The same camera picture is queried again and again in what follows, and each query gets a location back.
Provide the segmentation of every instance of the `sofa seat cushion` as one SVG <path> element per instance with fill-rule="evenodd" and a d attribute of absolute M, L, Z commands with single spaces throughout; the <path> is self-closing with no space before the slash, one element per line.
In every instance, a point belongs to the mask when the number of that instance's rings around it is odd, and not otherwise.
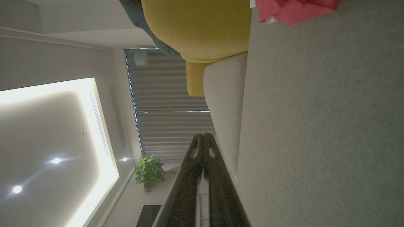
<path fill-rule="evenodd" d="M 237 176 L 247 53 L 212 63 L 204 71 L 204 94 L 227 167 Z"/>

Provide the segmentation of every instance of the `potted plant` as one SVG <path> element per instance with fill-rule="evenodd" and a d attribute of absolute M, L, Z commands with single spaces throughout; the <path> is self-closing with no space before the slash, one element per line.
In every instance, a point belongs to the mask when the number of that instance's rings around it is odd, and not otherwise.
<path fill-rule="evenodd" d="M 153 159 L 153 155 L 146 159 L 147 157 L 142 157 L 140 163 L 136 165 L 136 183 L 143 183 L 145 193 L 149 194 L 156 183 L 164 181 L 163 168 L 161 168 L 164 164 L 160 163 L 160 158 Z"/>

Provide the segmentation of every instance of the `cove lighting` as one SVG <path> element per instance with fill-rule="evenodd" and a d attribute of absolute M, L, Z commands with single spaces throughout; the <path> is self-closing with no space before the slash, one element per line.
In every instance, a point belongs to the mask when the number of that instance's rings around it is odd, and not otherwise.
<path fill-rule="evenodd" d="M 70 218 L 68 223 L 62 225 L 62 227 L 82 227 L 87 224 L 97 211 L 100 203 L 105 199 L 105 196 L 119 177 L 114 154 L 111 152 L 111 143 L 105 126 L 105 119 L 94 78 L 1 91 L 0 108 L 1 105 L 12 105 L 20 101 L 69 91 L 74 92 L 80 97 L 99 167 L 98 180 L 93 185 L 90 193 L 82 203 L 78 205 L 75 214 Z M 60 159 L 55 158 L 51 162 L 57 164 L 60 161 Z M 21 186 L 15 186 L 13 192 L 19 193 L 21 190 Z"/>

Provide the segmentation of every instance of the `recessed light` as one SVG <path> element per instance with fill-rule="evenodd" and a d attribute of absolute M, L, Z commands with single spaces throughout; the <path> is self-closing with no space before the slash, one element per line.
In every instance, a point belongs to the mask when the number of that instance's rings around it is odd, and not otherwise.
<path fill-rule="evenodd" d="M 54 164 L 58 164 L 60 161 L 61 161 L 60 158 L 55 158 L 51 162 L 54 163 Z"/>
<path fill-rule="evenodd" d="M 23 188 L 20 185 L 17 185 L 13 188 L 14 193 L 20 193 Z"/>

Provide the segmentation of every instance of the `pink cloth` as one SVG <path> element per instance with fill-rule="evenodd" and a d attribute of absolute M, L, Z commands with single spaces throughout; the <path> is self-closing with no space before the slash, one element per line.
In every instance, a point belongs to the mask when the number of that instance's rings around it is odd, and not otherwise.
<path fill-rule="evenodd" d="M 273 17 L 293 25 L 323 14 L 333 13 L 343 0 L 256 0 L 259 21 Z"/>

